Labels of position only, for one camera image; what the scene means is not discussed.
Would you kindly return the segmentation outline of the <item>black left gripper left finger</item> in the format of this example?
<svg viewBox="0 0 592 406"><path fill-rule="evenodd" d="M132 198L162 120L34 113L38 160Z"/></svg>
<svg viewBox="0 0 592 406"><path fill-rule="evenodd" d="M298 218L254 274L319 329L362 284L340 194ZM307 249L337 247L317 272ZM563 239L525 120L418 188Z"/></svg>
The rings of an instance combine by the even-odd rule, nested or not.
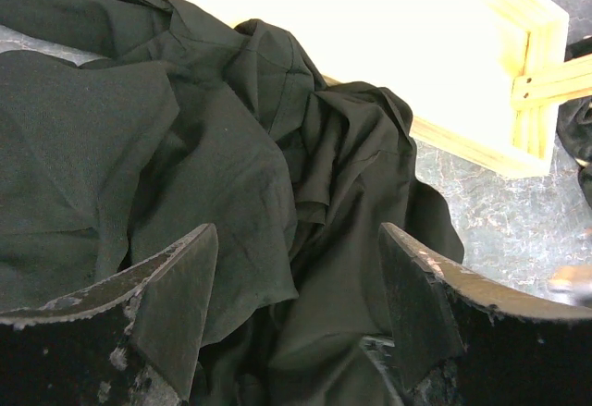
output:
<svg viewBox="0 0 592 406"><path fill-rule="evenodd" d="M218 238L156 255L36 309L1 315L5 405L180 405L191 396Z"/></svg>

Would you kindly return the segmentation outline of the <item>wooden clothes rack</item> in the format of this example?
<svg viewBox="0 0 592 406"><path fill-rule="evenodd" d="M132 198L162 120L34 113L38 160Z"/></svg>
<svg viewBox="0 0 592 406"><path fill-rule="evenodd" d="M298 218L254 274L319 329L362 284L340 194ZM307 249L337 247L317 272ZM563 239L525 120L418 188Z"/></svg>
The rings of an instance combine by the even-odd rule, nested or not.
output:
<svg viewBox="0 0 592 406"><path fill-rule="evenodd" d="M390 88L413 136L509 178L549 172L558 107L591 92L551 0L187 0L290 31L327 80Z"/></svg>

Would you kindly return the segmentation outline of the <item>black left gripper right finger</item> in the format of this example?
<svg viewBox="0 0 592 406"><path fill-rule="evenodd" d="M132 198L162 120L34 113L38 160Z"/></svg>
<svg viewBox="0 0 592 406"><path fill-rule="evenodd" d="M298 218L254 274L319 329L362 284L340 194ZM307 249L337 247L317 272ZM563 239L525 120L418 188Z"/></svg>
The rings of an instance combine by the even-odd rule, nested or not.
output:
<svg viewBox="0 0 592 406"><path fill-rule="evenodd" d="M591 312L508 288L391 224L379 231L391 332L377 368L402 405L587 405Z"/></svg>

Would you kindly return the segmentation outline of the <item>black shirt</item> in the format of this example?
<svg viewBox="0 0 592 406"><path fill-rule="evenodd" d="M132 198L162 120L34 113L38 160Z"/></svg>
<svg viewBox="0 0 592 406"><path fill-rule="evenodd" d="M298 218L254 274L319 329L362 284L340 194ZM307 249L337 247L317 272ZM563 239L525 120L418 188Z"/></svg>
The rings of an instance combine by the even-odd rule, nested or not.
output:
<svg viewBox="0 0 592 406"><path fill-rule="evenodd" d="M240 159L226 196L201 402L397 405L362 348L391 336L379 227L463 258L444 198L416 178L412 111L385 88L327 85L287 31L236 33L224 79L268 152Z"/></svg>
<svg viewBox="0 0 592 406"><path fill-rule="evenodd" d="M182 0L1 0L4 26L95 54L1 55L1 306L38 307L202 223L214 260L204 340L292 300L293 185L325 82L287 31Z"/></svg>

